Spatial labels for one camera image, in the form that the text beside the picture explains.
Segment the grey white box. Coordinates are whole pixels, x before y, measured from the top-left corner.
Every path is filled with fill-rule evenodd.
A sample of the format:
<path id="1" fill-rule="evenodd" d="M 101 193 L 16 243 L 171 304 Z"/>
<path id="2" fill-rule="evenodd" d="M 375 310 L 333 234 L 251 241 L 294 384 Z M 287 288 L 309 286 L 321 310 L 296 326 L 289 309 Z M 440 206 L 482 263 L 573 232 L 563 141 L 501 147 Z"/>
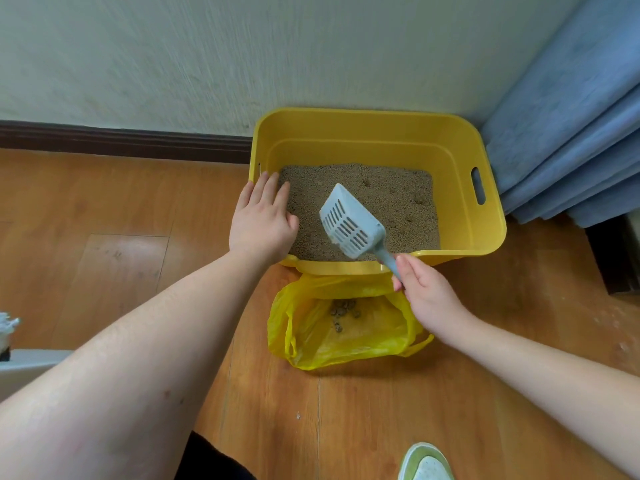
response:
<path id="1" fill-rule="evenodd" d="M 0 403 L 71 354 L 72 350 L 12 348 L 0 353 Z"/>

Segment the person's left hand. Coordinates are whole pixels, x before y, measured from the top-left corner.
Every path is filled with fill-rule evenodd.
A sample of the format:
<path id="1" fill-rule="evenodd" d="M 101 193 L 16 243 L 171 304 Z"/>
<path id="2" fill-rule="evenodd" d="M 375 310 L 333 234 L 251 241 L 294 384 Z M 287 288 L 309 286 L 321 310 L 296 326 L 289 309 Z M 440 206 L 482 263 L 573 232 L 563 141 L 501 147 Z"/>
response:
<path id="1" fill-rule="evenodd" d="M 263 172 L 254 183 L 254 206 L 242 212 L 236 206 L 229 235 L 229 253 L 261 269 L 281 262 L 293 245 L 284 241 L 285 214 L 291 214 L 287 210 L 290 184 L 278 183 L 278 207 L 265 206 L 263 189 L 270 174 Z"/>

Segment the brown litter clumps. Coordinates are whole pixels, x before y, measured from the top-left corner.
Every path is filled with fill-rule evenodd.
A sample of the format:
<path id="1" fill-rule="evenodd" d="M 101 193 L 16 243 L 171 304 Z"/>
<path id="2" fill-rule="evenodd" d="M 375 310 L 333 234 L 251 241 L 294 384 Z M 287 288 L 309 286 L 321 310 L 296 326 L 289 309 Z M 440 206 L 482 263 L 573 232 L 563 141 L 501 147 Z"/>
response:
<path id="1" fill-rule="evenodd" d="M 345 317 L 358 319 L 361 315 L 362 312 L 356 298 L 336 299 L 332 301 L 329 308 L 329 316 L 336 333 L 341 333 L 343 331 L 342 320 Z"/>

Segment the person's right forearm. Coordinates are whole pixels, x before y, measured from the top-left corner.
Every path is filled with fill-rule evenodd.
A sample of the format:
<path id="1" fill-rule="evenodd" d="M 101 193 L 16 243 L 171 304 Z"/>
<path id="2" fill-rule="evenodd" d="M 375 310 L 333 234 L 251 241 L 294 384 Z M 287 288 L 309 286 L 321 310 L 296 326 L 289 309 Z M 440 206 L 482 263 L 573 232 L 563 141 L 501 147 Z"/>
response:
<path id="1" fill-rule="evenodd" d="M 640 480 L 640 377 L 492 326 L 465 313 L 444 342 L 525 396 Z"/>

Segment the black trousers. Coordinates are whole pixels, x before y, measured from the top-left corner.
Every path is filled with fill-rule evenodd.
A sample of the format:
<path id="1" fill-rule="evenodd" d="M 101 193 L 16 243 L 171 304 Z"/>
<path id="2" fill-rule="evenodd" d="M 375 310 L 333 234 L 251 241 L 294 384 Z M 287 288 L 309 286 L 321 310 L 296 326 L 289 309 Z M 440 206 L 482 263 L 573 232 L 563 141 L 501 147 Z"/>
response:
<path id="1" fill-rule="evenodd" d="M 174 480 L 257 480 L 235 459 L 192 431 Z"/>

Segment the light blue litter scoop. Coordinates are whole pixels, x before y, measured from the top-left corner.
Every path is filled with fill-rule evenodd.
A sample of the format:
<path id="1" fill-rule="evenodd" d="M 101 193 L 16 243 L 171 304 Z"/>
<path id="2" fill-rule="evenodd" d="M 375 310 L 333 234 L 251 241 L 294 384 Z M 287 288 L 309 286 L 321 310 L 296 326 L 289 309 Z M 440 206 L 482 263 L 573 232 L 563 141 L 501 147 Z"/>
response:
<path id="1" fill-rule="evenodd" d="M 372 254 L 397 279 L 396 260 L 386 247 L 386 229 L 345 186 L 336 184 L 319 211 L 325 233 L 350 259 Z"/>

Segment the beige cat litter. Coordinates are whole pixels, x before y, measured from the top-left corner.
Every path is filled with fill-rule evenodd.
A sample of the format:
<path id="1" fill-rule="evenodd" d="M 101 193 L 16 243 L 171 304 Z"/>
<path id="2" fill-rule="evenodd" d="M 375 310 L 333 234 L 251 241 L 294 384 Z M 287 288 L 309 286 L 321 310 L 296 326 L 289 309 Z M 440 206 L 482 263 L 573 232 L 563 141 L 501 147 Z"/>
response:
<path id="1" fill-rule="evenodd" d="M 324 232 L 319 211 L 342 184 L 385 227 L 389 252 L 439 250 L 433 179 L 423 170 L 363 164 L 286 166 L 279 184 L 290 183 L 287 209 L 300 220 L 290 253 L 301 260 L 350 261 Z"/>

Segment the dark furniture base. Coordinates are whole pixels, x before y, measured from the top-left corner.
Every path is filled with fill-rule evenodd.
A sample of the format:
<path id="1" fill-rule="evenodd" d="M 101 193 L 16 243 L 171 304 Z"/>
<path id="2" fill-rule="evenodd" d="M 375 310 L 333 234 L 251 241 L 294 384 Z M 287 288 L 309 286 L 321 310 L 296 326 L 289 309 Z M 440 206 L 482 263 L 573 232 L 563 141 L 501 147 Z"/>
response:
<path id="1" fill-rule="evenodd" d="M 640 296 L 640 242 L 626 216 L 585 228 L 609 295 Z"/>

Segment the white green shoe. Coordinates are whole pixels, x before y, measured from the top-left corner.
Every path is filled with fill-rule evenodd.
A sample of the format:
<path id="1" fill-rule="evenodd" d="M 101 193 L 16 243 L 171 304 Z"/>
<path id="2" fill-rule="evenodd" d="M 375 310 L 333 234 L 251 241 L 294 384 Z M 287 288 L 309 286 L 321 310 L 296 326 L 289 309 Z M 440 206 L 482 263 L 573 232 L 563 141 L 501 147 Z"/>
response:
<path id="1" fill-rule="evenodd" d="M 444 454 L 427 442 L 413 444 L 402 461 L 397 480 L 455 480 Z"/>

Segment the dark brown baseboard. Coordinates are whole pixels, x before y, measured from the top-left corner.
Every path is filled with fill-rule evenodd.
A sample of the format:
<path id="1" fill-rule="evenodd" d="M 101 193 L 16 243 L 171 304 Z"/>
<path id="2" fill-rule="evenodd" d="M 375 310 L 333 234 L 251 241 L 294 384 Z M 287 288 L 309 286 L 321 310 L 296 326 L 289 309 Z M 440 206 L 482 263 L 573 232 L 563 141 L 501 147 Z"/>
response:
<path id="1" fill-rule="evenodd" d="M 248 164 L 252 138 L 0 120 L 0 149 Z"/>

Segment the yellow plastic litter box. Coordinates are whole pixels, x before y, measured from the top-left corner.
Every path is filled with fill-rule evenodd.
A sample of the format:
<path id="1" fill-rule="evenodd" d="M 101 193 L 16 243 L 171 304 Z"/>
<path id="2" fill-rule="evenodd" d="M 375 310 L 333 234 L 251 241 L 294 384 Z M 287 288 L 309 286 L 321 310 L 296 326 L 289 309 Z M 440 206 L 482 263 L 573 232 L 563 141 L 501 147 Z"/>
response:
<path id="1" fill-rule="evenodd" d="M 430 266 L 493 253 L 507 224 L 483 138 L 454 114 L 285 107 L 253 133 L 248 179 L 285 166 L 362 164 L 424 170 L 433 180 L 439 250 L 414 250 Z"/>

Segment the blue curtain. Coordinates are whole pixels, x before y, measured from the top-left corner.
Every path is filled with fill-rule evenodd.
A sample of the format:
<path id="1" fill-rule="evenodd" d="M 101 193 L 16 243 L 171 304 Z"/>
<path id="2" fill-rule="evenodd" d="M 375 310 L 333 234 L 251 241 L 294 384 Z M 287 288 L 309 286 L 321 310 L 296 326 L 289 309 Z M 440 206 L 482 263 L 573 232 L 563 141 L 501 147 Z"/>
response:
<path id="1" fill-rule="evenodd" d="M 519 223 L 587 228 L 640 209 L 640 0 L 586 0 L 481 135 Z"/>

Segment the yellow plastic bag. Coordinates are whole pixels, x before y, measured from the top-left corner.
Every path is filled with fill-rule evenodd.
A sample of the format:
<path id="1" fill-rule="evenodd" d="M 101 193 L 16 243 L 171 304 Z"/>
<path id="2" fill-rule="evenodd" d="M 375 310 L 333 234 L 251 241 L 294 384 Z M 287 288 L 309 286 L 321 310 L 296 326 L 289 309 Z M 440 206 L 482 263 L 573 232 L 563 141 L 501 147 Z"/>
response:
<path id="1" fill-rule="evenodd" d="M 329 308 L 356 298 L 362 315 L 345 317 L 336 333 Z M 303 274 L 277 293 L 267 322 L 268 349 L 302 371 L 384 356 L 409 357 L 434 341 L 389 273 Z"/>

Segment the person's right hand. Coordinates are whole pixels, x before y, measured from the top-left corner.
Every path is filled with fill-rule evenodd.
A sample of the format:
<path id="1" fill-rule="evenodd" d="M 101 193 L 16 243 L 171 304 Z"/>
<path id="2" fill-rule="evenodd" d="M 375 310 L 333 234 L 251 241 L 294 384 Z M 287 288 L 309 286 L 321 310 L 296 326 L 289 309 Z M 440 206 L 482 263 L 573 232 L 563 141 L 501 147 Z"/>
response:
<path id="1" fill-rule="evenodd" d="M 398 289 L 410 303 L 418 322 L 448 345 L 460 333 L 468 331 L 474 316 L 462 304 L 447 279 L 435 268 L 427 265 L 427 286 L 418 289 Z"/>

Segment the white fluffy object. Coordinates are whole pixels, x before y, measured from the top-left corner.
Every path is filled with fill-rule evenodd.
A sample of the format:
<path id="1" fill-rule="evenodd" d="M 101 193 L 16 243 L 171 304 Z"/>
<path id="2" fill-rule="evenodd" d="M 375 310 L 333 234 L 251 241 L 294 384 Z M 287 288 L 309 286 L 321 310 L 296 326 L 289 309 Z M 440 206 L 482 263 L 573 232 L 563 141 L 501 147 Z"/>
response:
<path id="1" fill-rule="evenodd" d="M 12 334 L 18 325 L 20 325 L 20 318 L 0 312 L 0 362 L 8 362 L 11 359 Z"/>

